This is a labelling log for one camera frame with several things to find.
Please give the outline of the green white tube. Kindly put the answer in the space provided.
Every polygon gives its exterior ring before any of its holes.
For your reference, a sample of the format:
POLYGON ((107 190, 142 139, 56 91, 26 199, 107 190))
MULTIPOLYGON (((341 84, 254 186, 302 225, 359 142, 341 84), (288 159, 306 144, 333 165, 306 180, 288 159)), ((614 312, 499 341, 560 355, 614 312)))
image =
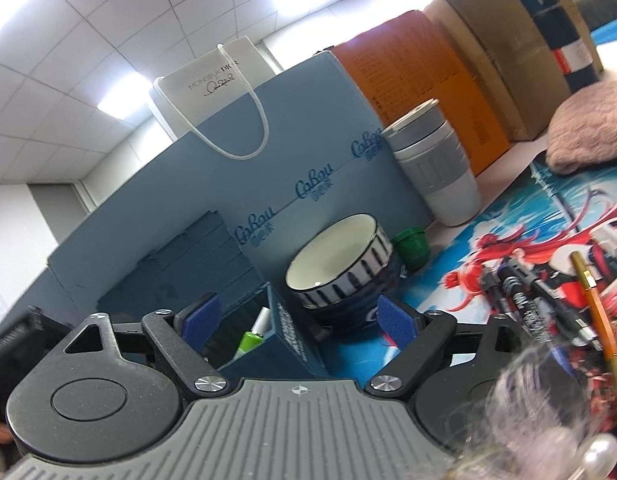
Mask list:
POLYGON ((264 341, 264 336, 271 327, 272 315, 270 314, 270 309, 268 307, 263 307, 260 312, 258 312, 258 317, 255 319, 251 330, 247 330, 246 333, 242 335, 236 353, 234 354, 234 360, 241 358, 246 353, 258 347, 264 341))

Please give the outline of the green bottle cap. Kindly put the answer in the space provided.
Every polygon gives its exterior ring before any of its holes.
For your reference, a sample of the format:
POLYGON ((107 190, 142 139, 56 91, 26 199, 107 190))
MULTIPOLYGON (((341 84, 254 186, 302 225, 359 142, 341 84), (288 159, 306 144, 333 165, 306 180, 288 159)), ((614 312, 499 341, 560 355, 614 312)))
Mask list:
POLYGON ((391 243, 409 272, 427 264, 431 255, 425 230, 419 226, 406 229, 391 238, 391 243))

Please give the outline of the black marker pen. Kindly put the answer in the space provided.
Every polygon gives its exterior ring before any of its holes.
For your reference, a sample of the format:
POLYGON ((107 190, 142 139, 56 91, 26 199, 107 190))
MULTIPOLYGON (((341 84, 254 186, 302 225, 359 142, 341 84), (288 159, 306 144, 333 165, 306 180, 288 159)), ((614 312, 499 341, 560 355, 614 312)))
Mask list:
POLYGON ((503 267, 513 272, 534 295, 544 300, 554 313, 560 327, 564 328, 569 335, 576 336, 583 344, 587 344, 597 352, 603 351, 597 333, 589 322, 576 310, 572 309, 563 298, 557 295, 554 289, 546 285, 533 271, 524 266, 513 257, 506 256, 503 267))

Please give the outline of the blue striped ceramic bowl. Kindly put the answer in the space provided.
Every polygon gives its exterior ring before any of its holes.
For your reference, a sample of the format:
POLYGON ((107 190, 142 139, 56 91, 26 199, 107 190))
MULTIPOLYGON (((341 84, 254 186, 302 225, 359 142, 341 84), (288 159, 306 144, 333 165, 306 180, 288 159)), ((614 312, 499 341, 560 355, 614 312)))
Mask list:
POLYGON ((352 214, 312 238, 288 266, 286 286, 308 315, 340 334, 377 322, 379 297, 397 288, 403 263, 371 214, 352 214))

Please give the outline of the orange gold pen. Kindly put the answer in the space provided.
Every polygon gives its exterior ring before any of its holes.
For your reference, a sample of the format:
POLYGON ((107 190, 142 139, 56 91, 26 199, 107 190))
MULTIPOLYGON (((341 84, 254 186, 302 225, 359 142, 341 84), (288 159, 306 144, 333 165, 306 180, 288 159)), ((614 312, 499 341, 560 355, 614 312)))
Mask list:
POLYGON ((615 334, 615 329, 601 301, 601 295, 599 294, 593 274, 589 270, 589 266, 584 258, 579 252, 571 252, 569 258, 575 274, 577 274, 578 280, 581 283, 586 302, 589 305, 589 312, 591 312, 594 328, 603 347, 603 355, 607 367, 612 374, 615 395, 617 396, 617 335, 615 334))

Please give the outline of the anime printed desk mat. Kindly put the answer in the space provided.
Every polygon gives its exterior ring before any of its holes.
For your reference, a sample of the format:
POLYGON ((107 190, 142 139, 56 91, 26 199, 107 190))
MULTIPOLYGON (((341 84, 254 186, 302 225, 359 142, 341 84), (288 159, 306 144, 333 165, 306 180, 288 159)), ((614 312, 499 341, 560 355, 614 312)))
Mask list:
POLYGON ((547 352, 556 405, 589 399, 615 426, 617 164, 563 177, 537 155, 423 270, 316 318, 328 373, 405 403, 437 441, 476 425, 525 347, 547 352))

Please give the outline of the blue plastic storage crate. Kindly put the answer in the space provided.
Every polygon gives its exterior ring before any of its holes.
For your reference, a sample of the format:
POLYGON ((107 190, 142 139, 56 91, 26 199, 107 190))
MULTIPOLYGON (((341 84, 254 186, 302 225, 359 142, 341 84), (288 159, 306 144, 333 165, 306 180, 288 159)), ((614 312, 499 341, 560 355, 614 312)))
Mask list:
POLYGON ((292 309, 254 268, 216 211, 139 260, 99 299, 98 309, 114 322, 138 322, 153 310, 178 312, 211 292, 217 294, 222 318, 200 353, 228 382, 328 376, 314 338, 294 322, 292 309), (242 335, 263 307, 270 309, 272 327, 258 347, 234 360, 242 335))

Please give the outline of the grey white travel mug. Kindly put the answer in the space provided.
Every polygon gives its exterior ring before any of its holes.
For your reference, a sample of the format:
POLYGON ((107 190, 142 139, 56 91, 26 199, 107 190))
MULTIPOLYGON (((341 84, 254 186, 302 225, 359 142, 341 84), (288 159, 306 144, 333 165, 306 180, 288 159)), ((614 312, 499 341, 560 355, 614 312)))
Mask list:
POLYGON ((430 99, 382 131, 405 176, 444 226, 460 226, 481 208, 468 155, 439 101, 430 99))

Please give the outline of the right blue cardboard box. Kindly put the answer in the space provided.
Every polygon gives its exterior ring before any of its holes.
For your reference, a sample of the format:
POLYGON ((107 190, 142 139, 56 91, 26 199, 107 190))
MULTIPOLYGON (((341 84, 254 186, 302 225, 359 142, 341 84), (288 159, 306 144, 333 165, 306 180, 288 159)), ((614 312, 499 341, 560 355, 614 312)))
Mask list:
POLYGON ((371 214, 389 236, 432 216, 337 58, 319 53, 209 117, 137 171, 50 255, 8 311, 77 324, 148 252, 215 211, 266 281, 284 288, 313 236, 371 214))

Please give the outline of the pink knitted cloth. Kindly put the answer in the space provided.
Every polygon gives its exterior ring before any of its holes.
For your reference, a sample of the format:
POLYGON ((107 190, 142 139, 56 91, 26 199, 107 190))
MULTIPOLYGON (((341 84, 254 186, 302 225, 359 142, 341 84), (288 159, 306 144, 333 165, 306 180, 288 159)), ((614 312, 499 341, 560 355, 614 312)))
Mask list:
POLYGON ((591 84, 557 108, 545 159, 554 174, 617 160, 617 80, 591 84))

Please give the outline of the orange cardboard box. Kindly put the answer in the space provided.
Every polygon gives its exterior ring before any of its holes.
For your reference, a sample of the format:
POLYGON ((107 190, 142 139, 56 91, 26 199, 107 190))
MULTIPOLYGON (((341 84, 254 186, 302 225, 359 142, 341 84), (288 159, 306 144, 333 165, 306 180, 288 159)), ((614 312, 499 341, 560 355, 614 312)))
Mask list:
POLYGON ((505 130, 468 67, 423 12, 412 10, 331 49, 388 127, 439 101, 475 174, 510 149, 505 130))

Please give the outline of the white paper shopping bag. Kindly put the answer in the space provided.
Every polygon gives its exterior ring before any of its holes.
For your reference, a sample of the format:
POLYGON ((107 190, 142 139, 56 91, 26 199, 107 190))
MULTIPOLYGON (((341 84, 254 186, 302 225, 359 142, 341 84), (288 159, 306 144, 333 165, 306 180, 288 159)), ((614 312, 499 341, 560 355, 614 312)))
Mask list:
POLYGON ((260 155, 268 144, 269 122, 255 89, 274 76, 251 40, 242 37, 156 78, 149 90, 149 110, 172 139, 192 132, 218 154, 243 162, 260 155), (202 122, 242 96, 251 99, 262 131, 260 142, 246 153, 224 148, 201 129, 202 122))

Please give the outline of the dark blue thermos flask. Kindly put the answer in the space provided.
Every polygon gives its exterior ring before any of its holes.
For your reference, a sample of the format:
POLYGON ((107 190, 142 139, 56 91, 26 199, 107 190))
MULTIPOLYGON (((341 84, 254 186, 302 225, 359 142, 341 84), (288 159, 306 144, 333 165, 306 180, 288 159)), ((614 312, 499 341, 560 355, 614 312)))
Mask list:
POLYGON ((519 0, 546 41, 572 93, 595 84, 589 48, 559 0, 519 0))

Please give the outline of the brown cardboard box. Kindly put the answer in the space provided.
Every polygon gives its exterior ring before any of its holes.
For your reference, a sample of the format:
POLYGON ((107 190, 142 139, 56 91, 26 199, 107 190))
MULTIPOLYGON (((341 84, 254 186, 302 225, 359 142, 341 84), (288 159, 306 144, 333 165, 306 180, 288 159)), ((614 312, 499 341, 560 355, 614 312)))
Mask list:
POLYGON ((433 0, 425 14, 466 63, 509 140, 535 139, 571 96, 519 0, 433 0))

